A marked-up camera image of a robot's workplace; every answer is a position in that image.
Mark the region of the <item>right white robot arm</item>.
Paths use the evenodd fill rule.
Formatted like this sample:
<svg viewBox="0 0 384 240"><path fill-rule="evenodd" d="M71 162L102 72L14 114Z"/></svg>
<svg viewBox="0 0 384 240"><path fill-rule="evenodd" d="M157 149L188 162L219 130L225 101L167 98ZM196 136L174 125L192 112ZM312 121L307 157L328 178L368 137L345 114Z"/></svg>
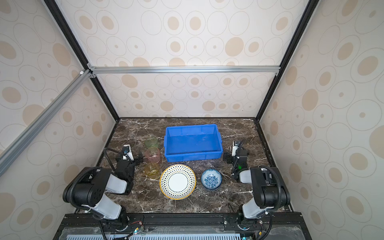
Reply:
<svg viewBox="0 0 384 240"><path fill-rule="evenodd" d="M283 177L276 167L248 167L249 151L244 140L233 141L232 152L224 153L223 160L232 165L231 177L243 184L252 185L253 198L238 210L238 223L260 219L291 202Z"/></svg>

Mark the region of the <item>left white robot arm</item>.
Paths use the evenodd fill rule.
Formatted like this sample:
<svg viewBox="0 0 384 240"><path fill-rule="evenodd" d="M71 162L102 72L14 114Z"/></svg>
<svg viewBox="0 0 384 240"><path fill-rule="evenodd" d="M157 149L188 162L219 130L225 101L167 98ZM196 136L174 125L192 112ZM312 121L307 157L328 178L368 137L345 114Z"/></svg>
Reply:
<svg viewBox="0 0 384 240"><path fill-rule="evenodd" d="M85 167L65 188L63 201L121 230L128 225L127 210L106 192L129 195L134 186L135 167L144 161L144 156L140 152L134 157L130 145L124 145L120 152L104 148L103 155L111 167Z"/></svg>

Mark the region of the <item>yellow rimmed polka dot plate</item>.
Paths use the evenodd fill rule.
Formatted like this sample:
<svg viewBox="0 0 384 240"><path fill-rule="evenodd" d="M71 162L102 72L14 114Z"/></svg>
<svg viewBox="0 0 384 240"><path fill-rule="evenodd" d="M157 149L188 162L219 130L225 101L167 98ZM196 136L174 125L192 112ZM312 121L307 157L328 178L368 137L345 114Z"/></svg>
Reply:
<svg viewBox="0 0 384 240"><path fill-rule="evenodd" d="M182 164L171 165L161 174L159 186L162 193L172 200L183 200L196 188L197 179L194 171Z"/></svg>

